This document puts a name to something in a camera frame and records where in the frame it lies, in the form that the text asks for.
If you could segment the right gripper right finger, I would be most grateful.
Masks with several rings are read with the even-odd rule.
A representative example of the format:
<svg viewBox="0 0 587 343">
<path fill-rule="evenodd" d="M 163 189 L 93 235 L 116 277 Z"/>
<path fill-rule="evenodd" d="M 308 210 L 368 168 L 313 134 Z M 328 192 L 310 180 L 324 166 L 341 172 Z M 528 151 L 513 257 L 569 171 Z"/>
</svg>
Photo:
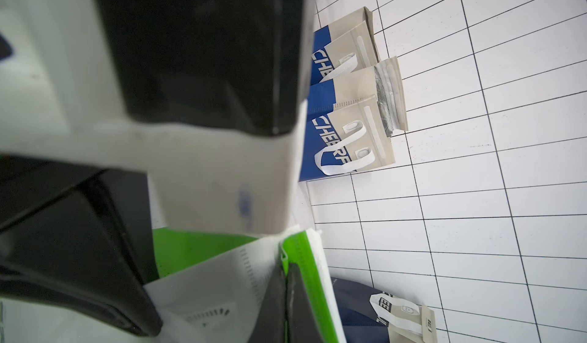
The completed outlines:
<svg viewBox="0 0 587 343">
<path fill-rule="evenodd" d="M 289 264 L 286 291 L 287 341 L 290 343 L 319 343 L 319 331 L 310 299 L 297 264 Z"/>
</svg>

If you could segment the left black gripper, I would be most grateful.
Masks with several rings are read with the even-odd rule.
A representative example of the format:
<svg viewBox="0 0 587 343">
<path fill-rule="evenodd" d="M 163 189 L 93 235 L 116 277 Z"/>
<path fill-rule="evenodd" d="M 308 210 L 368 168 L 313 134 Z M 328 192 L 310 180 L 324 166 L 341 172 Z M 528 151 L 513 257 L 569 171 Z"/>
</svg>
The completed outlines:
<svg viewBox="0 0 587 343">
<path fill-rule="evenodd" d="M 3 297 L 156 336 L 158 277 L 144 173 L 2 155 Z"/>
</svg>

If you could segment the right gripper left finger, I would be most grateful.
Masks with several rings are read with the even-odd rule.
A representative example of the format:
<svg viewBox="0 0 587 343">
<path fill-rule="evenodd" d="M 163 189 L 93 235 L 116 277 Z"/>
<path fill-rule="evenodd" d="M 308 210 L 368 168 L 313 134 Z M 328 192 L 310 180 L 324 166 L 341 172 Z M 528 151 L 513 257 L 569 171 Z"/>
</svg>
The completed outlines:
<svg viewBox="0 0 587 343">
<path fill-rule="evenodd" d="M 283 343 L 286 321 L 286 277 L 281 264 L 271 273 L 261 309 L 248 343 Z"/>
</svg>

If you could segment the green white bag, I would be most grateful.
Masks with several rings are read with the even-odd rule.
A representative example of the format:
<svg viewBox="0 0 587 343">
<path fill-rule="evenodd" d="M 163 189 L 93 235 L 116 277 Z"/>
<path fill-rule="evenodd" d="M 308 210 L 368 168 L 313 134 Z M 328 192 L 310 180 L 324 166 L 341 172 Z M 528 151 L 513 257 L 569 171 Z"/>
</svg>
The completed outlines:
<svg viewBox="0 0 587 343">
<path fill-rule="evenodd" d="M 301 269 L 323 342 L 345 334 L 318 231 L 291 228 L 253 238 L 157 228 L 148 232 L 156 265 L 153 281 L 141 287 L 161 320 L 140 332 L 121 315 L 103 317 L 110 331 L 101 342 L 248 342 L 271 273 L 281 264 Z"/>
</svg>

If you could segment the blue cheerful bag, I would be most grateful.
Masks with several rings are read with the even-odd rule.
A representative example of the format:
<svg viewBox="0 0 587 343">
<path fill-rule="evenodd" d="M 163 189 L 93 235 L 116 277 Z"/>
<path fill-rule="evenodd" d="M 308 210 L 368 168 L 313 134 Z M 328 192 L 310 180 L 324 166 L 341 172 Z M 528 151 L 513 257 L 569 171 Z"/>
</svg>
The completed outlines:
<svg viewBox="0 0 587 343">
<path fill-rule="evenodd" d="M 310 84 L 380 62 L 372 12 L 362 7 L 314 32 Z"/>
<path fill-rule="evenodd" d="M 391 137 L 408 130 L 397 57 L 310 87 L 300 179 L 321 179 L 395 162 Z"/>
</svg>

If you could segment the blue Cheerful bag front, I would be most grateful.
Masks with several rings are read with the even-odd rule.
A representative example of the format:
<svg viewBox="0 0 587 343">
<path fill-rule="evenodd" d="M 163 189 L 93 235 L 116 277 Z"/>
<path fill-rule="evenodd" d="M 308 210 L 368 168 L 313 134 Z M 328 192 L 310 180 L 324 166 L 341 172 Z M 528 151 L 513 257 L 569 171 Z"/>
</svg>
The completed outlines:
<svg viewBox="0 0 587 343">
<path fill-rule="evenodd" d="M 380 62 L 372 12 L 362 7 L 314 32 L 310 84 Z"/>
</svg>

